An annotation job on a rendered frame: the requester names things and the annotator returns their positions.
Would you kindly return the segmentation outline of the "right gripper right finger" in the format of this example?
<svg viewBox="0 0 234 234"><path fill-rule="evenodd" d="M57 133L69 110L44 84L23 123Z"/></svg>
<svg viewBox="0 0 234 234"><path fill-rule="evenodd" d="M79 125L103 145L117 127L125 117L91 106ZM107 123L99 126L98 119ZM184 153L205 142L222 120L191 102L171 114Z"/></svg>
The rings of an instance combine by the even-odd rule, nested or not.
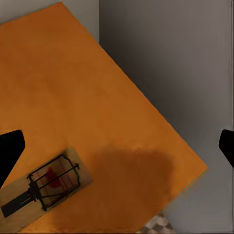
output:
<svg viewBox="0 0 234 234"><path fill-rule="evenodd" d="M222 130L219 140L219 148L234 169L234 132Z"/></svg>

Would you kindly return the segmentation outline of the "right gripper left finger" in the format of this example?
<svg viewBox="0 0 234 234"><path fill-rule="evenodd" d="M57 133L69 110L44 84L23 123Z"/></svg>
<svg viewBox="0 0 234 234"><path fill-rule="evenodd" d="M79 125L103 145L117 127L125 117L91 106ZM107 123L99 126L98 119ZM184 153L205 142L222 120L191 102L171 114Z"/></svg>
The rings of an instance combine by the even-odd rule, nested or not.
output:
<svg viewBox="0 0 234 234"><path fill-rule="evenodd" d="M0 136L0 189L24 149L25 141L21 130Z"/></svg>

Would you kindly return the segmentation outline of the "mousetrap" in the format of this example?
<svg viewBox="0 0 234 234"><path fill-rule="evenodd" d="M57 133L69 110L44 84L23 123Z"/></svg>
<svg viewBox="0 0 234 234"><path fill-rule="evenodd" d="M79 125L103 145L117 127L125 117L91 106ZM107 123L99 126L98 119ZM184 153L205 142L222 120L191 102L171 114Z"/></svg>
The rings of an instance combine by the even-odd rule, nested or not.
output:
<svg viewBox="0 0 234 234"><path fill-rule="evenodd" d="M16 234L93 182L74 147L0 189L0 234Z"/></svg>

